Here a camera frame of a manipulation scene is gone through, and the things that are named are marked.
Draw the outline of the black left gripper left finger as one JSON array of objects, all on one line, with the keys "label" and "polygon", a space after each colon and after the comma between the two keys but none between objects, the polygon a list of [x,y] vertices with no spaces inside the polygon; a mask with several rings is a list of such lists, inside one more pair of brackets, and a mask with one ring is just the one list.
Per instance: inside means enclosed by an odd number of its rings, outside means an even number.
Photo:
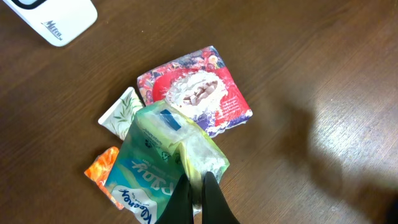
[{"label": "black left gripper left finger", "polygon": [[178,180],[164,212],[155,224],[194,224],[192,196],[190,182],[183,174]]}]

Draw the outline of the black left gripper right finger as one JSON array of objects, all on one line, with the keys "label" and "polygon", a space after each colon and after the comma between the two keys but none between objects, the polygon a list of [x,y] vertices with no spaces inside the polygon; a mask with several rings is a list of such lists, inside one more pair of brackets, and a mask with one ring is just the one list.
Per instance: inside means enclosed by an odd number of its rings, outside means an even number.
[{"label": "black left gripper right finger", "polygon": [[201,190],[202,224],[239,224],[212,172],[207,172]]}]

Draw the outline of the teal Kleenex tissue pack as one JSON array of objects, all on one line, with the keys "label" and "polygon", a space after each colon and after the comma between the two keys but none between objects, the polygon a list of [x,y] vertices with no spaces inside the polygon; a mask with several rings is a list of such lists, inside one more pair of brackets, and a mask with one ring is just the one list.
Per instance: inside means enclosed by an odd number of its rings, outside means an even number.
[{"label": "teal Kleenex tissue pack", "polygon": [[155,223],[182,175],[193,188],[197,214],[205,174],[212,172],[221,180],[228,167],[229,160],[212,138],[162,100],[136,113],[105,187],[140,223]]}]

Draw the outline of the orange tissue pack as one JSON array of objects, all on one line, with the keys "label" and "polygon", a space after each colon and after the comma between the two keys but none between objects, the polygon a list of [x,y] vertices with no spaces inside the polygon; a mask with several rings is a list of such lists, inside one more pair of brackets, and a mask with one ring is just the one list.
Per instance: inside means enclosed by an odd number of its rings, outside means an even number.
[{"label": "orange tissue pack", "polygon": [[111,193],[106,189],[104,186],[111,169],[116,161],[116,158],[119,154],[119,149],[115,146],[108,148],[104,151],[101,155],[99,155],[92,165],[84,171],[84,174],[96,183],[98,188],[107,196],[114,203],[114,205],[119,209],[122,210],[124,206],[119,203]]}]

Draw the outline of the white Pantene tube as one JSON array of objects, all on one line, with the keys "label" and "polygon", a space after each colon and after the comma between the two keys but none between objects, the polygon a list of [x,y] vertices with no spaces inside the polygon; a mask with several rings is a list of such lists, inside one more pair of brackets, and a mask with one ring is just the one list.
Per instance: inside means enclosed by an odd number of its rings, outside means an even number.
[{"label": "white Pantene tube", "polygon": [[134,120],[136,112],[143,107],[144,105],[139,99],[135,89],[130,86],[99,118],[98,123],[123,141]]}]

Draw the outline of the red purple tissue pack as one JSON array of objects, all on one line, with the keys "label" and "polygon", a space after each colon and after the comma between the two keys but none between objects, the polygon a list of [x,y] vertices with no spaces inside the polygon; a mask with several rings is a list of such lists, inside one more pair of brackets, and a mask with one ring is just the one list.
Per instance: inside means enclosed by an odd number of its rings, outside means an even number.
[{"label": "red purple tissue pack", "polygon": [[137,87],[145,105],[165,100],[212,138],[253,116],[214,46],[149,70]]}]

